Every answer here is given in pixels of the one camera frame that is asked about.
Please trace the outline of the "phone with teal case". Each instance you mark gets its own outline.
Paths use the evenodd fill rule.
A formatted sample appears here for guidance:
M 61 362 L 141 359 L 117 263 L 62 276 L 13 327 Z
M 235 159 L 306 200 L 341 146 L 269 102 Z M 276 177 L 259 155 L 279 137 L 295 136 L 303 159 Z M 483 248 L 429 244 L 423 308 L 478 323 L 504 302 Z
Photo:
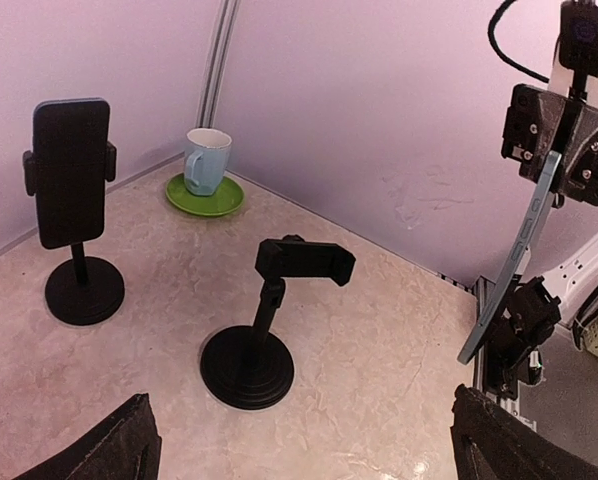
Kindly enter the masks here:
M 561 158 L 562 155 L 555 151 L 550 151 L 545 157 L 544 166 L 525 217 L 495 282 L 494 289 L 458 354 L 457 360 L 463 365 L 467 365 L 482 347 L 490 327 L 498 316 L 498 311 L 505 306 L 510 289 L 514 289 L 513 283 L 521 279 L 530 262 L 532 247 L 541 236 L 555 199 L 555 193 L 551 191 L 551 187 L 556 179 Z

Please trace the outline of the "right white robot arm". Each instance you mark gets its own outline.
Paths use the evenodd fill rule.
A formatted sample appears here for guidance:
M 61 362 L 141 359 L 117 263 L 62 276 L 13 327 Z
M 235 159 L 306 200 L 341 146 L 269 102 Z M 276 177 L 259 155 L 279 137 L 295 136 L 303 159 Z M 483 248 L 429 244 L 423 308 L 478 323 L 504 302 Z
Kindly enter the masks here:
M 556 93 L 514 87 L 503 131 L 502 156 L 520 163 L 519 175 L 540 181 L 549 154 L 549 197 L 598 206 L 598 109 Z M 543 274 L 543 286 L 561 300 L 561 322 L 570 327 L 598 314 L 598 233 L 569 259 Z

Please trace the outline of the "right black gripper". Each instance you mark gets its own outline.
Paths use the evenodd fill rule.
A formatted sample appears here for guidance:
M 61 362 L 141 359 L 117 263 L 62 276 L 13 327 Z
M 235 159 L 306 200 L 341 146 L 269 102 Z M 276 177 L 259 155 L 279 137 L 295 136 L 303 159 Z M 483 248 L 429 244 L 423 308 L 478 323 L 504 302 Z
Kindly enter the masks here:
M 528 84 L 512 90 L 501 155 L 519 163 L 518 175 L 539 181 L 547 156 L 561 158 L 550 190 L 598 205 L 598 109 Z

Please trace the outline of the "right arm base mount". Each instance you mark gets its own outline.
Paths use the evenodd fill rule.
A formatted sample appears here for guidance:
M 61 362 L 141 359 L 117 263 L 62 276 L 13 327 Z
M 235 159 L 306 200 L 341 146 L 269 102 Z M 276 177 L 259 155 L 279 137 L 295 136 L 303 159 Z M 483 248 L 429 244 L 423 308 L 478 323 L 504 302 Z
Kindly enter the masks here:
M 543 375 L 538 347 L 561 320 L 560 303 L 542 276 L 510 289 L 475 355 L 473 386 L 499 403 L 517 400 L 520 383 L 537 385 Z

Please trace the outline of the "phone with dark-blue case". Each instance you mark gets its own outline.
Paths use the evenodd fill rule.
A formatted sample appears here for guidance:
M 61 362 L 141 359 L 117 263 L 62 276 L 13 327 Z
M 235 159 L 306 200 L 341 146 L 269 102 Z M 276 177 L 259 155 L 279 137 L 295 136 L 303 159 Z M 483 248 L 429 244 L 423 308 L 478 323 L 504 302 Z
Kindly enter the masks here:
M 35 197 L 46 249 L 102 235 L 109 166 L 110 106 L 102 98 L 45 101 L 33 112 L 26 187 Z

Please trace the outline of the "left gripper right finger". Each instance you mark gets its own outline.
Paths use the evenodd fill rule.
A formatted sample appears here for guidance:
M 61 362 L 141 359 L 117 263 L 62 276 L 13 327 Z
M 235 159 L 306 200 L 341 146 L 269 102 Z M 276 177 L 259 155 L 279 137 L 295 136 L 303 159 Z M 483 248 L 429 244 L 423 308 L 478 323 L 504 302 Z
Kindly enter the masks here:
M 547 441 L 482 392 L 455 390 L 451 437 L 459 479 L 598 479 L 598 467 Z

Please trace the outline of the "black clamp phone stand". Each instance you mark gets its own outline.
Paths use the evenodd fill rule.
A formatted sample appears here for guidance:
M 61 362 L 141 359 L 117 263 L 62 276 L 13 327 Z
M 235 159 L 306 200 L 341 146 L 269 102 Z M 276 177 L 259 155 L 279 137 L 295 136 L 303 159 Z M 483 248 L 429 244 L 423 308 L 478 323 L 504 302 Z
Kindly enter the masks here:
M 33 196 L 27 190 L 25 175 L 31 152 L 23 154 L 23 168 L 26 192 Z M 116 147 L 108 144 L 108 153 L 114 175 L 108 181 L 111 182 L 116 177 Z M 71 258 L 49 274 L 44 287 L 50 313 L 65 324 L 79 327 L 109 319 L 122 305 L 125 296 L 121 272 L 105 259 L 86 255 L 85 242 L 65 246 L 71 250 Z

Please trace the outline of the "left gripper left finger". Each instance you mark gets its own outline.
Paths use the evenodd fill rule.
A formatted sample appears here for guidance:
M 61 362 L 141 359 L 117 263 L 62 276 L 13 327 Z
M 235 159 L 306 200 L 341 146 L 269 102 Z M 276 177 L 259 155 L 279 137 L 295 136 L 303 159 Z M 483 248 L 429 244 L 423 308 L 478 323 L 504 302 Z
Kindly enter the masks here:
M 161 448 L 150 397 L 135 394 L 72 445 L 18 477 L 156 480 Z

